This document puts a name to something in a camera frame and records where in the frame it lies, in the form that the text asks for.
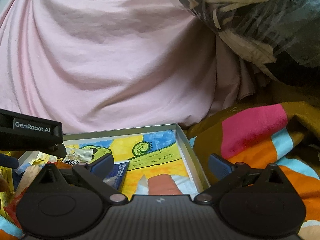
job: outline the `blue packet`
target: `blue packet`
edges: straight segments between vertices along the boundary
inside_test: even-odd
[[[116,190],[121,191],[129,163],[130,160],[115,162],[113,165],[113,170],[108,174],[108,176],[106,176],[103,182],[115,188]]]

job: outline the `colorful blanket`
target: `colorful blanket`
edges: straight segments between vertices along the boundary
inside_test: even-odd
[[[300,237],[320,239],[319,109],[305,102],[237,105],[191,127],[187,137],[210,183],[216,182],[207,165],[212,153],[252,168],[277,163],[307,209]]]

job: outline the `pink fabric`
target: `pink fabric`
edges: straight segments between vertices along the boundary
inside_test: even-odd
[[[254,93],[239,58],[169,0],[11,0],[0,58],[0,108],[66,133],[188,126]]]
[[[222,122],[221,155],[229,159],[286,127],[287,114],[280,104],[246,109]]]

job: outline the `magenta fabric patch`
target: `magenta fabric patch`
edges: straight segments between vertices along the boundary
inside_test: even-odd
[[[246,109],[222,122],[221,155],[229,159],[286,127],[280,104]]]

